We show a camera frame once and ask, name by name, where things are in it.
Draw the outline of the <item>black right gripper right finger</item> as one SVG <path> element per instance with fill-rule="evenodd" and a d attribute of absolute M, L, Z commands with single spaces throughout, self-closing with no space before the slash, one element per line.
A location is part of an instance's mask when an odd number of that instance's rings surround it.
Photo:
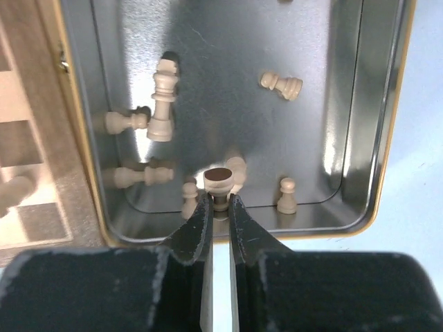
<path fill-rule="evenodd" d="M 291 249 L 250 216 L 238 194 L 229 196 L 228 218 L 232 327 L 234 331 L 250 331 L 252 306 L 249 304 L 248 268 L 255 264 L 263 250 L 291 252 Z"/>

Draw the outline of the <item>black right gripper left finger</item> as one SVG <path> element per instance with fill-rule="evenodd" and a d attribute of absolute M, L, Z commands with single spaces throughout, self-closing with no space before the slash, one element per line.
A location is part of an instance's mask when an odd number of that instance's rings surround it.
<path fill-rule="evenodd" d="M 213 199 L 203 194 L 192 216 L 161 245 L 168 264 L 156 307 L 156 331 L 213 329 Z"/>

